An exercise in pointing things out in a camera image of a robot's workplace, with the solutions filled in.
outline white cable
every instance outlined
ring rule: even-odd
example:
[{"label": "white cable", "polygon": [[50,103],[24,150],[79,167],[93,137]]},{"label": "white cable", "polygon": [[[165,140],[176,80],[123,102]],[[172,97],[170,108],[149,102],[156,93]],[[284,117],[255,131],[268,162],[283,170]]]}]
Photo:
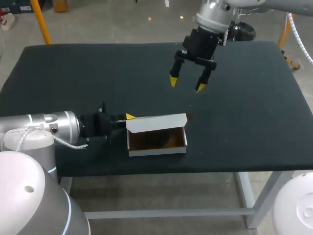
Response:
[{"label": "white cable", "polygon": [[32,131],[35,131],[35,130],[41,130],[41,127],[39,126],[29,126],[27,127],[23,134],[21,135],[21,138],[20,138],[20,141],[18,143],[18,146],[16,147],[16,152],[20,152],[20,150],[22,149],[22,146],[23,146],[23,143],[24,143],[24,140],[26,139],[26,137],[28,136],[28,134]]},{"label": "white cable", "polygon": [[67,143],[63,140],[61,140],[60,138],[56,137],[56,136],[53,136],[54,140],[60,144],[63,144],[64,146],[66,147],[69,147],[69,148],[72,148],[72,149],[84,149],[84,148],[87,148],[88,147],[88,144],[83,144],[83,145],[80,145],[80,146],[75,146],[75,145],[71,145],[70,143]]},{"label": "white cable", "polygon": [[227,37],[228,37],[228,30],[227,30],[226,33],[224,34],[223,46],[226,46]]},{"label": "white cable", "polygon": [[[17,146],[17,148],[16,148],[16,152],[20,152],[20,150],[22,149],[23,142],[25,141],[27,135],[28,135],[30,132],[35,131],[35,130],[42,130],[42,128],[39,127],[39,126],[29,126],[29,127],[27,127],[27,128],[25,129],[25,131],[23,132],[23,134],[22,134],[22,136],[21,136],[21,138],[20,138],[20,141],[19,141],[19,143],[18,143],[18,146]],[[72,148],[72,149],[84,149],[84,148],[87,148],[87,147],[88,147],[88,144],[83,144],[83,145],[80,145],[80,146],[75,146],[75,145],[72,145],[72,144],[69,144],[69,143],[63,141],[62,139],[60,139],[60,138],[58,138],[58,137],[56,137],[56,136],[54,136],[54,135],[52,135],[52,137],[53,137],[53,139],[54,139],[56,142],[58,142],[58,143],[60,143],[60,144],[62,144],[62,145],[64,145],[64,146],[66,146],[66,147]]]},{"label": "white cable", "polygon": [[292,14],[291,14],[291,13],[288,13],[288,18],[289,18],[289,21],[290,21],[291,29],[292,29],[293,34],[294,34],[294,36],[295,36],[295,38],[296,38],[296,40],[297,40],[297,42],[298,42],[298,44],[299,44],[299,46],[300,46],[300,49],[302,50],[302,52],[304,53],[304,56],[308,59],[308,61],[309,61],[311,64],[313,64],[312,58],[310,57],[309,53],[308,53],[307,50],[305,49],[305,47],[304,47],[304,45],[303,45],[303,43],[302,43],[302,41],[301,41],[301,39],[300,39],[300,36],[299,36],[299,34],[298,34],[298,32],[297,32],[297,29],[296,29],[296,27],[295,27],[295,25],[294,25],[294,22],[293,22],[293,18],[292,18]]}]

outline open cardboard box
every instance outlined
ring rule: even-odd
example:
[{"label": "open cardboard box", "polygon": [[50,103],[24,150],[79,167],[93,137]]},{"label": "open cardboard box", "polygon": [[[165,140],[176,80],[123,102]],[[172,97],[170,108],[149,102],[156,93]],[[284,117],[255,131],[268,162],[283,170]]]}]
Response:
[{"label": "open cardboard box", "polygon": [[126,121],[130,157],[186,153],[186,114],[139,117]]}]

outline box lid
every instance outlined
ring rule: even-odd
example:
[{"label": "box lid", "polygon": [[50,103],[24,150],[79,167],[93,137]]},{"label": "box lid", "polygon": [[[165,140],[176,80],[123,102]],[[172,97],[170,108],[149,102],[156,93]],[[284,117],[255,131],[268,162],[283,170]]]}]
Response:
[{"label": "box lid", "polygon": [[173,114],[156,117],[139,117],[126,121],[126,128],[132,133],[156,131],[184,127],[187,123],[186,114]]}]

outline gray floor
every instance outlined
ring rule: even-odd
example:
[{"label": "gray floor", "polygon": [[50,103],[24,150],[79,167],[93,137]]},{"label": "gray floor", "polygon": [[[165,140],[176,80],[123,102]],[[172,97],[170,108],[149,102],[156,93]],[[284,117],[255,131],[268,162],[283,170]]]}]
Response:
[{"label": "gray floor", "polygon": [[[196,26],[194,15],[201,0],[68,0],[70,12],[56,14],[49,4],[44,17],[53,43],[151,43],[179,42]],[[277,41],[285,14],[268,12],[244,17],[257,32],[257,40]],[[313,18],[296,17],[299,34],[313,55]],[[17,22],[4,33],[5,51],[0,61],[0,86],[17,62],[23,48],[43,44],[33,14],[17,15]],[[300,63],[294,73],[313,109],[312,67],[291,35],[285,51]],[[250,173],[255,196],[270,172]],[[232,173],[133,175],[76,178],[72,197],[85,211],[174,209],[240,206]],[[236,217],[191,217],[110,219],[90,222],[93,235],[180,234],[180,235],[272,235],[271,214],[257,231],[246,229]]]}]

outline black table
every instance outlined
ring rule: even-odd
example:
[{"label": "black table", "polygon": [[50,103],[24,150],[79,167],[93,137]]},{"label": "black table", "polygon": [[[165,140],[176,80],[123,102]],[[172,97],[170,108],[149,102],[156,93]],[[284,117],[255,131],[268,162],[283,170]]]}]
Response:
[{"label": "black table", "polygon": [[190,113],[187,154],[128,157],[126,132],[88,150],[57,148],[59,176],[313,169],[312,113],[279,48],[230,42],[206,90],[186,62],[169,81],[178,43],[26,47],[0,93],[0,115],[71,110],[136,117]]}]

